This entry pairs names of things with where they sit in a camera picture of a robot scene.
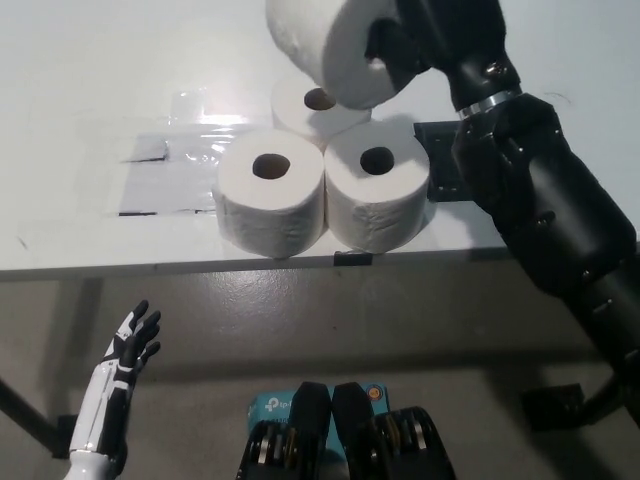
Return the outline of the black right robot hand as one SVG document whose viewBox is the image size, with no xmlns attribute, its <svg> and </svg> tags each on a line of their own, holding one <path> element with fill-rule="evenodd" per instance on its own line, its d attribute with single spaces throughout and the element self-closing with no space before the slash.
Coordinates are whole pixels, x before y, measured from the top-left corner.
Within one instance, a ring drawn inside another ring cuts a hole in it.
<svg viewBox="0 0 640 480">
<path fill-rule="evenodd" d="M 376 20 L 366 57 L 380 60 L 400 89 L 435 69 L 447 78 L 457 111 L 486 108 L 522 93 L 506 48 L 506 24 L 494 0 L 396 1 L 396 20 Z"/>
</svg>

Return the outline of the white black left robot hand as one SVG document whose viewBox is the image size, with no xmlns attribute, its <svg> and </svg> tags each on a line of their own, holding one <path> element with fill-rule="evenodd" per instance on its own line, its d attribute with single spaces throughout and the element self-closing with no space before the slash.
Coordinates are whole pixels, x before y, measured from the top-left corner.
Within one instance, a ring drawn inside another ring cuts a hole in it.
<svg viewBox="0 0 640 480">
<path fill-rule="evenodd" d="M 155 337 L 161 313 L 141 301 L 124 318 L 94 368 L 76 420 L 69 450 L 115 458 L 125 443 L 138 376 L 160 349 Z"/>
</svg>

